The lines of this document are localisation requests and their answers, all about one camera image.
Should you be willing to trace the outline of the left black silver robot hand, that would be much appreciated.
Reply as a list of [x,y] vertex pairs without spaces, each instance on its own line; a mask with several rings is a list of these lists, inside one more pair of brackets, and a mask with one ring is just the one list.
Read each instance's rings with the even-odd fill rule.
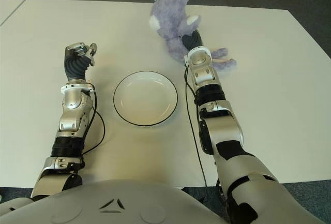
[[64,69],[68,81],[86,80],[85,73],[89,66],[95,65],[94,55],[97,45],[83,42],[71,44],[65,48]]

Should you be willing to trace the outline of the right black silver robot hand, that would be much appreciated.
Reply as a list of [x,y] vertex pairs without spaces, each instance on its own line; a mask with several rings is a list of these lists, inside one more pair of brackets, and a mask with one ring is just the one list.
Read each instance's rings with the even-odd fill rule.
[[183,35],[181,39],[188,52],[203,45],[201,35],[197,29],[191,35]]

